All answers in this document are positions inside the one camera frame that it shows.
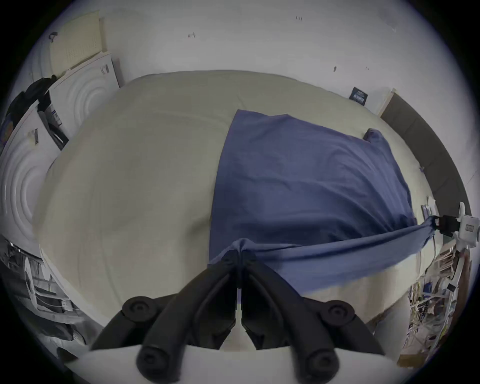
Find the blue blanket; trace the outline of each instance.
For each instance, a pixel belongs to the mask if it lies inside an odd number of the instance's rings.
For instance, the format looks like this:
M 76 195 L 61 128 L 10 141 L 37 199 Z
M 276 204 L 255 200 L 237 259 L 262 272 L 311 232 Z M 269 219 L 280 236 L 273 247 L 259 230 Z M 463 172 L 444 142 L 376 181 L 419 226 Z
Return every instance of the blue blanket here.
M 417 225 L 390 147 L 295 119 L 238 110 L 218 165 L 210 263 L 251 250 L 297 291 L 381 271 L 434 232 Z

